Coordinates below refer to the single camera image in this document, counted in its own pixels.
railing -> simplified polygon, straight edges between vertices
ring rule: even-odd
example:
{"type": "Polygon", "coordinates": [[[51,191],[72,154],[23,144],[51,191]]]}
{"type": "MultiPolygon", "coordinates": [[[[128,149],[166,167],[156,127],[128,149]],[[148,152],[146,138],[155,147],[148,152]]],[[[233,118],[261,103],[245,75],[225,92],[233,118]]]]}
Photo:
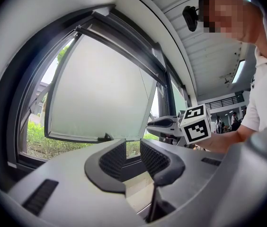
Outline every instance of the railing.
{"type": "Polygon", "coordinates": [[[240,94],[240,95],[232,96],[232,97],[225,98],[222,100],[217,100],[211,103],[207,103],[205,105],[206,105],[206,108],[214,109],[214,108],[224,107],[224,106],[238,104],[242,102],[244,102],[244,98],[243,98],[243,95],[240,94]]]}

green bush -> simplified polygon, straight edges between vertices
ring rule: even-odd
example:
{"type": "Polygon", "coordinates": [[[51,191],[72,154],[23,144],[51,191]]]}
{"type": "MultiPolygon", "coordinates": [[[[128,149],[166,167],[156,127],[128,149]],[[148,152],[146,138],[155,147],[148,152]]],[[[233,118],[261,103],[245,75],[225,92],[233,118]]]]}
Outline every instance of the green bush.
{"type": "MultiPolygon", "coordinates": [[[[152,134],[145,134],[144,139],[159,140],[152,134]]],[[[93,144],[74,143],[62,140],[52,140],[44,136],[44,127],[28,121],[27,125],[27,154],[39,158],[51,159],[63,152],[84,148],[93,144]]],[[[126,156],[132,157],[140,154],[140,141],[126,143],[126,156]]]]}

white cube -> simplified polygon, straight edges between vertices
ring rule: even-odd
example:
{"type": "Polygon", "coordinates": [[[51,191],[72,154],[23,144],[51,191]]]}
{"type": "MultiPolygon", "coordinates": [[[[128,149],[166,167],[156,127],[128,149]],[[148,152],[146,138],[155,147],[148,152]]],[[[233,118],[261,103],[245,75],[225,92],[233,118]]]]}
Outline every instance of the white cube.
{"type": "Polygon", "coordinates": [[[180,124],[187,144],[211,137],[210,114],[205,104],[187,108],[180,124]]]}

